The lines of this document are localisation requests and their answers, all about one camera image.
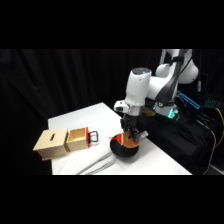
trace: white table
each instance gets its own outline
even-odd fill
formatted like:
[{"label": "white table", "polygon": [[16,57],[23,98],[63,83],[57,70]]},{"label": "white table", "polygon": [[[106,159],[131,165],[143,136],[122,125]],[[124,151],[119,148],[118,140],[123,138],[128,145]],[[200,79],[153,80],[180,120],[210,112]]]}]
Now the white table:
[{"label": "white table", "polygon": [[[110,139],[123,130],[120,119],[114,111],[104,103],[49,119],[49,129],[79,129],[88,127],[89,131],[98,131],[99,144],[89,149],[71,152],[68,157],[52,160],[54,175],[74,175],[101,156],[110,152]],[[111,158],[94,166],[101,167]],[[175,160],[164,153],[148,139],[140,142],[139,152],[131,159],[117,159],[116,164],[98,173],[98,175],[191,175]]]}]

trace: black background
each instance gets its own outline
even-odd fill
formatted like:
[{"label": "black background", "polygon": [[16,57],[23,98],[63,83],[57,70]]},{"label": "black background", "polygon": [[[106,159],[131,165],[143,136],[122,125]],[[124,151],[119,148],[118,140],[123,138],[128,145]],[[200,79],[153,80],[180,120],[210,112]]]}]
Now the black background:
[{"label": "black background", "polygon": [[[161,49],[1,49],[1,173],[51,174],[32,151],[49,118],[125,98],[130,71],[159,65]],[[203,50],[208,93],[224,100],[224,50]],[[198,65],[197,50],[194,62]],[[196,82],[182,86],[195,91]]]}]

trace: cardboard box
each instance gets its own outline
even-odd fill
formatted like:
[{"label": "cardboard box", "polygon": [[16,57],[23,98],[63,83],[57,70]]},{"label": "cardboard box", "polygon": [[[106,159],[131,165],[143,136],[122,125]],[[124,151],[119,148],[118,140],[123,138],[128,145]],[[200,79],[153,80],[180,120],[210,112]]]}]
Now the cardboard box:
[{"label": "cardboard box", "polygon": [[88,128],[71,130],[67,139],[67,146],[71,152],[89,148]]},{"label": "cardboard box", "polygon": [[46,130],[40,136],[33,151],[38,152],[43,161],[68,156],[67,138],[67,128]]}]

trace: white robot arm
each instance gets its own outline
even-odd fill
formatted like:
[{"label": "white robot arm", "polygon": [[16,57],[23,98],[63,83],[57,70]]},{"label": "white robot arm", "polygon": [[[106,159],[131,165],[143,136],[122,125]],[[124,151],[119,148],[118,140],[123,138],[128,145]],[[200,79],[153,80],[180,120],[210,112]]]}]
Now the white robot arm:
[{"label": "white robot arm", "polygon": [[121,126],[124,131],[130,131],[136,142],[140,134],[136,125],[142,113],[145,99],[155,100],[156,112],[168,115],[174,107],[173,99],[177,93],[178,82],[190,84],[198,76],[198,69],[192,59],[192,49],[165,49],[172,57],[172,64],[161,65],[156,76],[151,76],[151,70],[136,68],[131,71],[127,84],[125,100],[116,102],[114,110],[124,113]]}]

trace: box lid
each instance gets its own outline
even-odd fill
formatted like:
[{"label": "box lid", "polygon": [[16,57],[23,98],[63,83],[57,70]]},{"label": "box lid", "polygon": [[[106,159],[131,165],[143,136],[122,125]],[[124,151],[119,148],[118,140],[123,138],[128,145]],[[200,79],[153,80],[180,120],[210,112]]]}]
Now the box lid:
[{"label": "box lid", "polygon": [[33,151],[62,146],[68,134],[67,128],[43,131]]}]

